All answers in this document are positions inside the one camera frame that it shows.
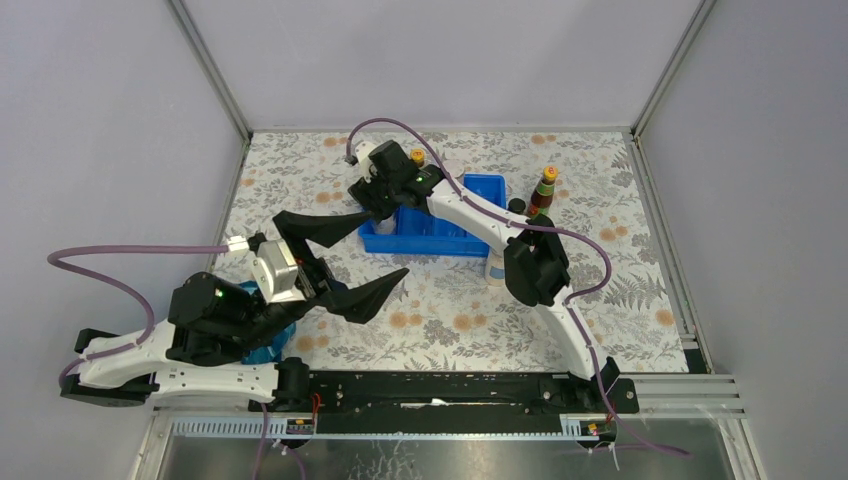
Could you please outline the green label sauce bottle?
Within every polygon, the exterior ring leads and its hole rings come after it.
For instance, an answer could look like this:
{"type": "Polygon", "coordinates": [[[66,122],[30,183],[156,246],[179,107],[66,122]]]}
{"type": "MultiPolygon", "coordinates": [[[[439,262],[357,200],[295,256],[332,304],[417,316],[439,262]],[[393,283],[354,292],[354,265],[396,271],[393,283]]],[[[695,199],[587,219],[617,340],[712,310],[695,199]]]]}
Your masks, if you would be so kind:
{"type": "Polygon", "coordinates": [[[547,215],[553,202],[556,181],[559,175],[558,169],[549,165],[542,170],[541,177],[530,197],[526,215],[535,218],[538,215],[547,215]]]}

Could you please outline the silver lid spice tin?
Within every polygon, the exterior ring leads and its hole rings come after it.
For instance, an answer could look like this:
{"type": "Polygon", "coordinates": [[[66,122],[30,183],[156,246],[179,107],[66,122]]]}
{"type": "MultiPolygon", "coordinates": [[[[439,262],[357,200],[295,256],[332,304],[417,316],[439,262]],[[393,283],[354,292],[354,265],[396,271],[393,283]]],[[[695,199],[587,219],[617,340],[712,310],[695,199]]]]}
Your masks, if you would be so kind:
{"type": "Polygon", "coordinates": [[[484,278],[494,287],[505,286],[505,263],[501,252],[490,249],[484,270],[484,278]]]}

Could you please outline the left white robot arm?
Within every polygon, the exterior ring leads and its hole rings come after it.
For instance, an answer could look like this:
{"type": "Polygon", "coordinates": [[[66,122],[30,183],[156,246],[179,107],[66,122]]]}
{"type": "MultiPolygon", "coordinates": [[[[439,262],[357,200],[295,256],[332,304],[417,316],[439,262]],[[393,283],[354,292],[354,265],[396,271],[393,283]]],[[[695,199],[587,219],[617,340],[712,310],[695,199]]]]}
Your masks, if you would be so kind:
{"type": "Polygon", "coordinates": [[[285,211],[273,220],[275,239],[262,233],[228,239],[222,252],[250,255],[255,290],[201,271],[173,291],[164,320],[149,318],[143,330],[125,335],[82,330],[76,358],[60,376],[61,396],[105,407],[184,395],[246,399],[253,409],[270,411],[308,407],[313,396],[303,361],[250,364],[247,357],[316,307],[354,324],[376,316],[406,270],[349,288],[312,252],[369,218],[285,211]]]}

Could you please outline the yellow cap sauce bottle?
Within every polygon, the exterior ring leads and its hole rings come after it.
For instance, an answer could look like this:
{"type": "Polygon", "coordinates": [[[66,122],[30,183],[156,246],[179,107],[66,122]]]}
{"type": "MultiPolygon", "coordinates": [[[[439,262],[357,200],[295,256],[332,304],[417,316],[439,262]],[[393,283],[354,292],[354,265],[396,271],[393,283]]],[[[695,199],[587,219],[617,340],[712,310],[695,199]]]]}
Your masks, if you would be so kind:
{"type": "Polygon", "coordinates": [[[420,148],[410,151],[410,159],[415,163],[417,168],[422,168],[426,164],[427,153],[420,148]]]}

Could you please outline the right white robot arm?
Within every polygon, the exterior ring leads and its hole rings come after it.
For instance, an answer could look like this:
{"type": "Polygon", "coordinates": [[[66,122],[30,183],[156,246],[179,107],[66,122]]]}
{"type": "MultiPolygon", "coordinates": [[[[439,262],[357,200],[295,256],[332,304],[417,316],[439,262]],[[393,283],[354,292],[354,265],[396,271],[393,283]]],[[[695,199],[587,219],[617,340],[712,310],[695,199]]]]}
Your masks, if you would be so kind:
{"type": "Polygon", "coordinates": [[[350,193],[383,220],[400,206],[450,222],[484,241],[503,259],[504,282],[518,302],[535,310],[565,363],[575,402],[615,417],[638,405],[632,384],[591,334],[580,312],[559,229],[544,216],[529,219],[483,199],[453,178],[439,159],[418,166],[395,141],[346,145],[345,159],[359,169],[350,193]]]}

